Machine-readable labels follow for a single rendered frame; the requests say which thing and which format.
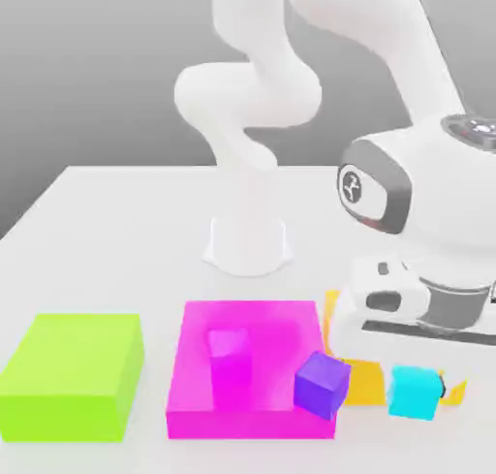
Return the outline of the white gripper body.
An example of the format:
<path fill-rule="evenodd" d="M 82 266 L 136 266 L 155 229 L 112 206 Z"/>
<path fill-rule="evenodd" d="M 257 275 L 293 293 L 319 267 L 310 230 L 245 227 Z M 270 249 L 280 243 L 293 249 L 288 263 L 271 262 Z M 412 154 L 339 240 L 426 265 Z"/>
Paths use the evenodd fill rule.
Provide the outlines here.
<path fill-rule="evenodd" d="M 387 365 L 412 365 L 440 370 L 496 369 L 496 303 L 486 303 L 477 323 L 454 334 L 421 332 L 416 325 L 398 325 L 385 317 L 358 310 L 351 290 L 342 290 L 328 335 L 340 358 Z"/>

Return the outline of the small cyan cube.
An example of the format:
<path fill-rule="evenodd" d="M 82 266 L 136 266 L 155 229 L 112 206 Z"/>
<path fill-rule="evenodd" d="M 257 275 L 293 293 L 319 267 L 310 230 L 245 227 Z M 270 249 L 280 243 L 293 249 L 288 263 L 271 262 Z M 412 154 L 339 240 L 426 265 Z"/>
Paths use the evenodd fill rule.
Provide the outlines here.
<path fill-rule="evenodd" d="M 387 411 L 391 416 L 432 421 L 442 386 L 433 368 L 395 365 L 387 390 Z"/>

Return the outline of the small purple cube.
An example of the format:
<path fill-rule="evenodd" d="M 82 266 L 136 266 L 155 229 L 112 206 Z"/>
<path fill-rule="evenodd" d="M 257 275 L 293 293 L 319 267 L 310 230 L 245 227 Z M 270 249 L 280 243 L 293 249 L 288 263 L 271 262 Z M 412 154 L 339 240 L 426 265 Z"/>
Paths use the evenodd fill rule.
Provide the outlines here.
<path fill-rule="evenodd" d="M 294 405 L 331 421 L 348 394 L 349 364 L 314 351 L 294 375 Z"/>

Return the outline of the large magenta box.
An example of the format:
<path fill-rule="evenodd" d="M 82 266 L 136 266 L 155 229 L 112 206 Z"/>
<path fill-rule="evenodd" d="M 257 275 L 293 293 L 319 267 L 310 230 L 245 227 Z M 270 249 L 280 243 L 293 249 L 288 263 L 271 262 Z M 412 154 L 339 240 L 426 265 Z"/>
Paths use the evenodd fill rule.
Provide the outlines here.
<path fill-rule="evenodd" d="M 211 332 L 242 331 L 252 381 L 215 374 Z M 190 300 L 184 306 L 166 407 L 171 439 L 331 439 L 335 422 L 294 404 L 295 373 L 324 348 L 308 300 Z"/>

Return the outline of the large green box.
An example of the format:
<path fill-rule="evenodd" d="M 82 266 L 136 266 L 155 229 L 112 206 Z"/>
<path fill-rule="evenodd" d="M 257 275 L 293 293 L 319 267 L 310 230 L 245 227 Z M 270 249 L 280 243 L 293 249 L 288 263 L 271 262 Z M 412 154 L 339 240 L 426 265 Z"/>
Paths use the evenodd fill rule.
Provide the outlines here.
<path fill-rule="evenodd" d="M 0 437 L 122 441 L 143 361 L 137 314 L 37 315 L 0 372 Z"/>

